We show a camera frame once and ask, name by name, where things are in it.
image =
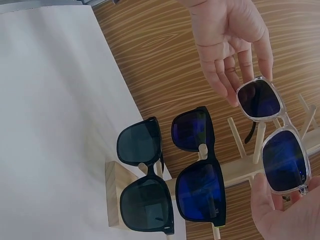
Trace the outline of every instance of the sunglasses lens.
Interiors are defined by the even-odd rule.
[[[172,123],[171,132],[174,144],[188,151],[198,151],[200,144],[209,143],[209,135],[206,135],[206,114],[203,111],[192,111],[178,116]]]
[[[132,183],[121,194],[121,216],[124,223],[136,231],[158,232],[159,228],[168,224],[171,216],[169,222],[172,224],[164,231],[173,234],[173,209],[168,204],[171,199],[168,198],[170,193],[165,182],[155,179],[141,180]]]
[[[275,191],[294,189],[307,180],[305,158],[296,136],[281,131],[262,150],[266,178]]]
[[[237,95],[243,110],[252,118],[269,117],[280,112],[279,100],[264,80],[245,85]]]
[[[196,163],[187,167],[178,178],[176,193],[180,214],[185,219],[214,222],[216,227],[225,225],[226,200],[212,164]]]
[[[119,135],[117,154],[127,164],[146,163],[160,151],[161,133],[154,118],[135,124]]]

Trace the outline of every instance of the wooden peg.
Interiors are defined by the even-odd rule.
[[[174,235],[165,235],[166,240],[174,240]]]
[[[141,172],[143,172],[145,175],[147,175],[148,167],[143,162],[139,163],[138,168],[140,169]]]
[[[218,227],[215,227],[214,224],[212,223],[212,232],[213,232],[213,239],[214,240],[220,240],[220,230]]]
[[[237,130],[237,127],[235,125],[234,119],[232,117],[229,117],[228,118],[228,123],[229,123],[229,126],[231,128],[231,132],[232,132],[232,135],[234,137],[236,146],[238,147],[238,150],[239,150],[239,153],[240,153],[240,157],[243,159],[245,156],[247,156],[247,154],[246,154],[245,147],[242,144],[242,141],[241,141],[239,132]]]
[[[202,159],[207,159],[208,157],[208,148],[207,148],[207,145],[202,143],[199,145],[199,160],[202,160]]]
[[[316,114],[316,111],[317,111],[316,105],[313,105],[313,104],[312,104],[312,105],[310,106],[310,108],[309,108],[309,111],[308,111],[308,113],[307,113],[307,115],[306,115],[306,118],[305,118],[305,120],[304,120],[304,123],[303,123],[303,125],[302,125],[302,128],[301,128],[301,130],[300,130],[300,132],[299,132],[301,139],[304,139],[304,137],[305,137],[305,135],[306,135],[306,133],[307,133],[307,131],[308,131],[308,129],[309,129],[309,126],[310,126],[310,124],[312,123],[312,120],[314,119],[314,116],[315,116],[315,114]]]
[[[266,123],[259,122],[258,130],[256,133],[254,152],[252,157],[253,164],[257,164],[259,162],[260,151],[261,151],[262,143],[264,142],[265,132],[266,132]]]
[[[275,118],[272,121],[277,129],[281,128],[281,125],[280,125],[278,118]]]
[[[249,180],[250,187],[252,188],[252,183],[254,182],[254,176],[252,175],[249,176],[248,180]]]
[[[305,99],[302,97],[302,95],[300,93],[298,95],[298,99],[299,99],[299,101],[300,101],[305,113],[308,115],[309,114],[309,107],[308,107]],[[312,118],[311,123],[312,123],[312,126],[313,126],[314,129],[318,128],[318,124],[317,124],[317,122],[316,122],[314,117]]]
[[[156,174],[160,177],[160,178],[164,178],[164,174],[162,173],[162,166],[161,166],[161,161],[160,159],[158,161],[156,161],[155,163],[156,166]]]

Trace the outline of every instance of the wooden base block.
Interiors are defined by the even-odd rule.
[[[120,214],[122,191],[138,178],[116,161],[105,163],[105,190],[109,227],[128,229]]]

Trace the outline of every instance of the blue reflective lens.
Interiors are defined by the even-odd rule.
[[[198,151],[200,144],[210,143],[206,127],[205,112],[199,110],[184,113],[172,123],[172,140],[178,148]]]
[[[307,180],[305,158],[291,131],[273,136],[263,148],[262,160],[266,178],[275,191],[294,189]]]
[[[180,214],[190,221],[214,222],[224,226],[223,200],[217,172],[212,164],[197,162],[186,168],[176,183]]]
[[[239,103],[246,114],[263,118],[280,112],[280,103],[272,88],[264,80],[245,85],[238,92]]]

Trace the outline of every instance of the finger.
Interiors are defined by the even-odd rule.
[[[312,191],[313,189],[316,189],[320,186],[320,176],[314,176],[311,178],[309,184],[308,184],[308,190]]]
[[[200,63],[203,74],[211,88],[213,88],[213,90],[221,97],[226,98],[228,96],[228,92],[217,75],[215,63],[203,60],[200,60]]]
[[[265,27],[262,37],[253,42],[254,50],[258,58],[258,65],[261,74],[266,77],[269,81],[272,81],[272,67],[274,64],[274,57],[272,54],[269,31]]]
[[[299,191],[293,191],[290,193],[290,199],[292,204],[295,204],[302,198],[302,195]]]
[[[251,212],[256,225],[270,212],[274,210],[270,188],[266,176],[262,173],[255,175],[251,187]]]
[[[271,194],[273,204],[274,204],[274,209],[283,211],[284,210],[284,201],[282,199],[281,195],[276,195],[276,194]]]
[[[223,60],[216,60],[214,62],[216,73],[221,81],[221,83],[225,86],[225,89],[227,91],[227,97],[226,100],[229,102],[229,104],[232,107],[237,107],[238,102],[236,99],[236,92],[234,88],[231,86],[231,83],[229,82],[226,74],[225,74],[225,63]]]
[[[228,56],[226,59],[224,59],[224,72],[234,91],[237,91],[237,89],[241,86],[241,82],[237,75],[236,61],[233,56]]]
[[[249,82],[255,78],[254,66],[252,64],[251,44],[248,44],[248,49],[238,53],[238,61],[242,74],[243,83]]]

